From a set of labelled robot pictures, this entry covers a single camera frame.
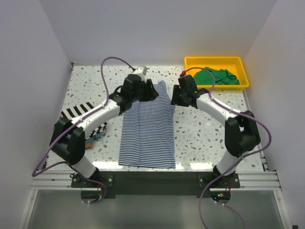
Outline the blue white striped tank top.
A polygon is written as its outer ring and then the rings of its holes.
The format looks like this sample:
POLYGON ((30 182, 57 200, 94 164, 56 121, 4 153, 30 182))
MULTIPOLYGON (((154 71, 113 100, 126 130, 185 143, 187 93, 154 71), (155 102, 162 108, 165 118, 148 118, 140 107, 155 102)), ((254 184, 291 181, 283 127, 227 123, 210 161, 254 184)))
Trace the blue white striped tank top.
POLYGON ((158 96, 135 101, 123 114, 118 164, 120 166, 175 168, 173 116, 167 84, 154 85, 158 96))

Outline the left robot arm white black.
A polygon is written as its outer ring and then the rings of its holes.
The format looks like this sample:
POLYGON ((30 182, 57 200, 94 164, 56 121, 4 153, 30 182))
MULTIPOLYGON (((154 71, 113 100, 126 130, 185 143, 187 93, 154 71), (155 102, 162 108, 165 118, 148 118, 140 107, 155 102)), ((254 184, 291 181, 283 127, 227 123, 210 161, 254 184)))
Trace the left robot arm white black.
POLYGON ((129 74, 119 89, 104 104, 73 119, 61 118, 55 125, 51 150, 81 174, 82 182, 88 187, 96 186, 99 176, 97 168, 85 156, 85 138, 99 125, 130 109, 134 101, 152 101, 158 96, 151 79, 144 80, 138 74, 129 74))

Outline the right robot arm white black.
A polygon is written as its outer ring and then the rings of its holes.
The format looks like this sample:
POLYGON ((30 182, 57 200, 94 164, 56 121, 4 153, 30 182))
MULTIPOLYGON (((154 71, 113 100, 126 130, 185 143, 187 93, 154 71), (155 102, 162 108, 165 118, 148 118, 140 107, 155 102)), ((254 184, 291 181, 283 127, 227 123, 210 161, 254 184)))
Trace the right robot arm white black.
POLYGON ((209 91, 198 89, 192 76, 178 78, 173 87, 172 104, 194 107, 209 114, 224 126, 226 151, 220 162, 213 168, 212 181, 217 187, 229 182, 229 175, 236 171, 236 162, 252 151, 261 142, 254 115, 251 111, 241 112, 217 99, 211 99, 209 91))

